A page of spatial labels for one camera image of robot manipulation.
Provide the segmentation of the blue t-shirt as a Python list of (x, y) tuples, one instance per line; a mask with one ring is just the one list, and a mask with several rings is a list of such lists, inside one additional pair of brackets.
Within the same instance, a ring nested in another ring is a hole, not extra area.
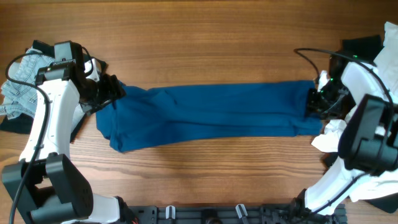
[(321, 119), (306, 112), (314, 86), (309, 80), (125, 86), (125, 97), (97, 112), (96, 127), (118, 152), (200, 139), (316, 136)]

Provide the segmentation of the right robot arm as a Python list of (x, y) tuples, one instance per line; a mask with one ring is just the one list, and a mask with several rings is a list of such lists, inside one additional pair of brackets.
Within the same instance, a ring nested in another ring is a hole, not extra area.
[(355, 55), (329, 55), (347, 61), (340, 82), (356, 109), (338, 140), (336, 161), (290, 203), (290, 218), (299, 222), (332, 215), (345, 198), (355, 202), (397, 194), (397, 104), (372, 65)]

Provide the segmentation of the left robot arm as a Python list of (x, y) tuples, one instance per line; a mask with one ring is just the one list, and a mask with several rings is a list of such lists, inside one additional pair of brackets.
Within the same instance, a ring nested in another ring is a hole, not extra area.
[(136, 223), (120, 197), (96, 195), (70, 160), (75, 108), (93, 114), (126, 93), (114, 75), (86, 71), (88, 51), (66, 41), (54, 46), (54, 61), (38, 70), (32, 87), (37, 109), (19, 161), (2, 170), (12, 198), (10, 220), (26, 223)]

